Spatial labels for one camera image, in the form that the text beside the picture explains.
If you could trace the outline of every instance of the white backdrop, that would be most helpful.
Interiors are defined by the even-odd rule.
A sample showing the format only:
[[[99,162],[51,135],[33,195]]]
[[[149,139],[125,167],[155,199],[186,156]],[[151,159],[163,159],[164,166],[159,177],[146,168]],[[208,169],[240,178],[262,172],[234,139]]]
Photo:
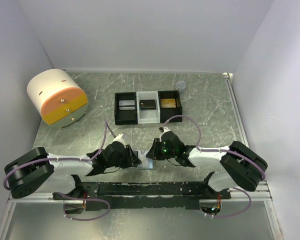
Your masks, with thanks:
[[[56,68],[234,72],[273,0],[18,0]]]
[[[16,0],[0,0],[0,219],[9,192],[4,167],[32,149],[40,116],[27,84],[52,66]]]
[[[275,0],[234,74],[250,147],[286,240],[300,240],[300,0]]]

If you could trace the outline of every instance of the white cylinder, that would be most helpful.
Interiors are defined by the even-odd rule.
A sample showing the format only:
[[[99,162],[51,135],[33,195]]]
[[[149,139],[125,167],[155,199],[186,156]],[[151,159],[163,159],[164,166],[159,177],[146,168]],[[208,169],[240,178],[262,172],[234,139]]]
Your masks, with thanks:
[[[87,95],[61,69],[38,74],[29,82],[26,91],[49,125],[64,127],[75,122],[87,110]]]

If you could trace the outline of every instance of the wire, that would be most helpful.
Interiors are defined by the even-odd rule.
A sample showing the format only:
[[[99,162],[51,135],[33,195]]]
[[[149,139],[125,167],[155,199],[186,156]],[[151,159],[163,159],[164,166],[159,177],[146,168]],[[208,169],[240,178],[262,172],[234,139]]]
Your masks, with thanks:
[[[87,198],[87,193],[86,193],[86,192],[83,193],[83,198],[84,198],[84,199]],[[82,202],[82,207],[83,207],[84,209],[86,208],[86,201],[83,201],[83,202]]]
[[[221,194],[219,193],[219,194],[218,194],[218,197],[217,197],[216,205],[217,205],[218,207],[220,207],[220,204],[221,204]]]
[[[107,215],[109,212],[110,212],[110,203],[106,200],[103,200],[103,199],[99,199],[99,198],[77,198],[77,197],[71,197],[71,196],[68,196],[68,195],[65,195],[61,192],[56,192],[56,194],[60,195],[61,197],[63,198],[66,198],[66,199],[70,199],[70,200],[79,200],[79,201],[90,201],[90,202],[101,202],[101,203],[105,203],[107,204],[108,208],[106,210],[105,213],[99,215],[99,216],[96,216],[96,217],[93,217],[93,218],[86,218],[86,219],[82,219],[82,218],[76,218],[76,217],[70,217],[67,213],[66,213],[66,204],[63,205],[63,214],[66,218],[70,219],[70,220],[75,220],[75,221],[82,221],[82,222],[85,222],[85,221],[93,221],[93,220],[96,220],[96,219],[100,219],[102,217],[104,217],[105,215]]]
[[[103,172],[102,174],[113,174],[115,172],[118,172],[120,170],[121,167],[119,167],[117,170],[114,171],[107,171],[107,172]]]
[[[3,187],[6,189],[6,190],[10,190],[10,188],[8,187],[7,185],[7,182],[8,182],[8,179],[9,177],[14,174],[16,171],[20,170],[20,169],[23,169],[25,167],[28,167],[30,165],[33,165],[33,164],[38,164],[38,163],[42,163],[42,162],[46,162],[46,161],[64,161],[64,160],[77,160],[77,161],[82,161],[82,162],[90,162],[92,161],[93,159],[95,159],[102,151],[102,148],[104,147],[105,145],[105,142],[106,142],[106,137],[107,137],[107,120],[104,120],[104,134],[103,134],[103,140],[102,140],[102,144],[99,148],[99,150],[96,152],[96,154],[94,156],[92,156],[90,159],[80,159],[80,158],[77,158],[77,157],[63,157],[63,158],[56,158],[56,157],[52,157],[52,158],[41,158],[41,159],[38,159],[38,160],[34,160],[34,161],[30,161],[30,162],[27,162],[25,164],[22,164],[14,169],[12,169],[10,172],[8,172],[8,174],[5,176],[4,180],[3,180]]]
[[[78,206],[71,205],[71,204],[65,204],[65,206],[69,206],[69,207],[74,208],[76,210],[84,210],[85,209],[84,207],[78,207]]]
[[[247,210],[251,207],[251,203],[252,203],[252,200],[251,200],[250,195],[249,195],[245,190],[242,190],[242,189],[240,189],[240,188],[233,187],[233,189],[238,190],[238,191],[240,191],[240,192],[243,192],[243,193],[249,198],[249,203],[248,203],[248,205],[247,205],[243,210],[238,211],[238,212],[236,212],[236,213],[228,214],[228,215],[216,215],[216,216],[213,216],[213,215],[210,215],[210,214],[207,214],[207,215],[210,215],[210,216],[212,216],[213,218],[225,219],[225,218],[235,217],[235,216],[240,215],[240,214],[243,214],[245,211],[247,211]]]
[[[220,205],[219,205],[219,213],[221,213],[221,210],[222,210],[222,204],[221,204],[221,202],[220,202]]]
[[[265,172],[261,169],[261,167],[259,167],[255,162],[253,162],[251,159],[249,159],[248,157],[236,152],[236,151],[231,151],[231,150],[227,150],[227,149],[218,149],[218,148],[200,148],[199,147],[199,143],[201,141],[201,130],[200,130],[200,127],[198,125],[198,123],[196,123],[195,120],[193,120],[191,117],[189,116],[183,116],[183,115],[175,115],[175,116],[172,116],[170,117],[167,121],[165,121],[165,123],[163,124],[163,126],[165,126],[167,123],[170,122],[171,119],[174,119],[174,118],[185,118],[185,119],[189,119],[191,122],[194,123],[194,125],[196,126],[196,128],[198,129],[198,132],[199,132],[199,139],[196,141],[196,144],[195,144],[195,147],[198,151],[200,152],[223,152],[223,153],[229,153],[229,154],[233,154],[233,155],[236,155],[238,156],[239,158],[242,158],[244,160],[246,160],[248,163],[250,163],[251,165],[253,165],[261,174],[261,180],[265,180],[266,179],[266,174]]]
[[[173,166],[176,166],[176,167],[181,167],[181,165],[176,165],[176,164],[173,164],[172,162],[170,162],[170,161],[169,161],[169,159],[167,159],[167,161],[168,161],[169,163],[171,163]]]
[[[111,135],[112,135],[114,138],[116,138],[116,135],[115,135],[114,131],[112,131],[112,129],[109,127],[109,124],[108,124],[108,123],[106,123],[106,127],[109,129],[109,132],[111,133]]]

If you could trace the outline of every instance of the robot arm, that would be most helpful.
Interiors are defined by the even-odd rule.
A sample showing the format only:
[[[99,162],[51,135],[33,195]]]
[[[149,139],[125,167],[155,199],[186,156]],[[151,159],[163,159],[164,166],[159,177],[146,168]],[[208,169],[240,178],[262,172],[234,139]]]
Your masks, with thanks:
[[[19,199],[35,192],[69,194],[77,188],[77,183],[80,182],[76,180],[78,176],[103,174],[106,169],[112,167],[136,167],[141,161],[130,145],[125,145],[126,136],[125,133],[119,134],[92,160],[98,149],[84,156],[55,155],[47,153],[43,147],[29,151],[8,164],[4,168],[5,174],[21,165],[40,159],[47,160],[23,167],[7,179],[12,197]]]
[[[198,150],[194,145],[185,145],[169,128],[161,128],[160,138],[155,138],[146,157],[156,161],[174,158],[183,167],[215,166],[221,172],[211,172],[203,181],[202,189],[207,196],[235,186],[253,192],[262,180],[262,175],[255,166],[240,157],[224,152],[237,152],[266,171],[267,163],[238,141],[230,146]],[[43,147],[37,147],[17,160],[8,164],[5,174],[9,174],[21,165],[42,159],[43,161],[15,170],[7,181],[12,197],[26,197],[34,192],[61,192],[71,195],[79,191],[78,176],[103,174],[112,167],[130,168],[141,164],[130,145],[125,145],[125,134],[119,134],[111,144],[94,157],[95,152],[84,156],[59,156],[47,153]]]
[[[222,168],[221,172],[212,172],[206,180],[212,191],[220,192],[223,189],[239,186],[247,191],[256,190],[262,175],[251,163],[227,151],[237,152],[258,165],[264,172],[267,163],[251,149],[239,141],[230,146],[219,148],[201,148],[184,143],[169,128],[160,128],[160,138],[155,138],[153,145],[146,155],[147,158],[157,161],[174,158],[183,167],[214,166]]]

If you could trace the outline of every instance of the gray marble surface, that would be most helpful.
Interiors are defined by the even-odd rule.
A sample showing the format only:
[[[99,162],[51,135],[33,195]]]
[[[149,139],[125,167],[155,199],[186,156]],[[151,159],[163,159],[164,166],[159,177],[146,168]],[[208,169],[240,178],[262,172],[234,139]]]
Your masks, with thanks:
[[[88,96],[88,113],[74,124],[62,129],[43,121],[34,147],[45,147],[58,155],[79,156],[99,148],[104,131],[104,118],[116,134],[126,132],[126,143],[135,150],[149,150],[153,139],[160,136],[162,124],[116,126],[114,98],[118,92],[175,90],[176,82],[184,80],[186,90],[180,95],[183,114],[194,118],[202,132],[201,147],[223,147],[240,138],[226,81],[221,74],[194,73],[69,73]],[[194,145],[198,132],[187,119],[168,125],[188,145]],[[107,134],[106,145],[113,137]],[[116,173],[83,177],[83,181],[100,182],[167,182],[202,181],[213,167],[173,166],[157,161],[155,170],[120,169]]]
[[[222,214],[241,211],[247,202],[223,202]],[[103,211],[86,211],[93,218]],[[183,208],[113,209],[94,221],[71,221],[62,203],[17,203],[6,240],[274,240],[265,203],[253,201],[230,218],[204,217]]]

